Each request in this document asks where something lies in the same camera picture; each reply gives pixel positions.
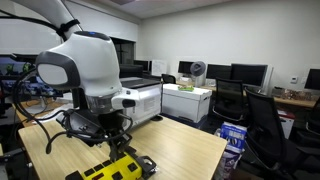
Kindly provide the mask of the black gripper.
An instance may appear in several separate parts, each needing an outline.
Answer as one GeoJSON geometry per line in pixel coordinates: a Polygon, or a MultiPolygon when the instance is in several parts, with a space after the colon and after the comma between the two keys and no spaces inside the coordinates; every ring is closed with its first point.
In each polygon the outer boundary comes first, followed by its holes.
{"type": "Polygon", "coordinates": [[[133,125],[132,118],[122,111],[114,111],[108,114],[93,114],[92,122],[97,129],[90,144],[97,145],[106,142],[110,146],[110,160],[117,161],[132,140],[132,136],[128,133],[133,125]]]}

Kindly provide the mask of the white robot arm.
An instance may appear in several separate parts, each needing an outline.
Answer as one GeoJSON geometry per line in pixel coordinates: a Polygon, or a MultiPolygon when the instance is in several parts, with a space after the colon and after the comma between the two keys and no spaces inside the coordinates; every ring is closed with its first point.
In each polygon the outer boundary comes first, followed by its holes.
{"type": "Polygon", "coordinates": [[[139,104],[139,92],[122,86],[114,43],[103,33],[80,27],[62,0],[12,0],[35,11],[57,28],[64,42],[41,52],[36,72],[57,90],[80,89],[85,106],[78,105],[58,118],[64,133],[89,145],[106,142],[109,157],[118,160],[131,136],[123,127],[126,108],[139,104]]]}

